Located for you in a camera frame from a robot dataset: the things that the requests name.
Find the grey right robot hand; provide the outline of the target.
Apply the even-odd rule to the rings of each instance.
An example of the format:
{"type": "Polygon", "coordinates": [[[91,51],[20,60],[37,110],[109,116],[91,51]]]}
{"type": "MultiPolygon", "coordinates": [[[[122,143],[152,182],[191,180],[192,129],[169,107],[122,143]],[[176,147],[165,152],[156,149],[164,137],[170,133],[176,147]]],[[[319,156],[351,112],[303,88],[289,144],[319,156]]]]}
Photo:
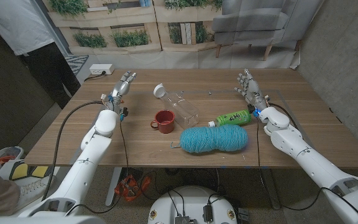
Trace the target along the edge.
{"type": "Polygon", "coordinates": [[[241,88],[235,87],[234,89],[239,92],[248,104],[251,104],[258,111],[267,108],[266,99],[259,88],[258,83],[253,79],[252,74],[248,69],[244,69],[244,74],[240,73],[237,81],[241,84],[241,88]]]}

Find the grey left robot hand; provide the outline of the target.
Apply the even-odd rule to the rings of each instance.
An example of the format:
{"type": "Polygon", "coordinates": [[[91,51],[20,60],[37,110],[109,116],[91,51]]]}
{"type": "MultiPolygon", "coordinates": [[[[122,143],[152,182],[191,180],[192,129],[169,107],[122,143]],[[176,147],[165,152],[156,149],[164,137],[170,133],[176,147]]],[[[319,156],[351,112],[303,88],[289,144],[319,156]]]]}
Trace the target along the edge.
{"type": "Polygon", "coordinates": [[[116,83],[109,95],[102,94],[102,102],[109,110],[112,110],[117,114],[121,112],[121,99],[129,92],[131,82],[136,76],[136,73],[131,73],[131,71],[126,72],[116,83]]]}

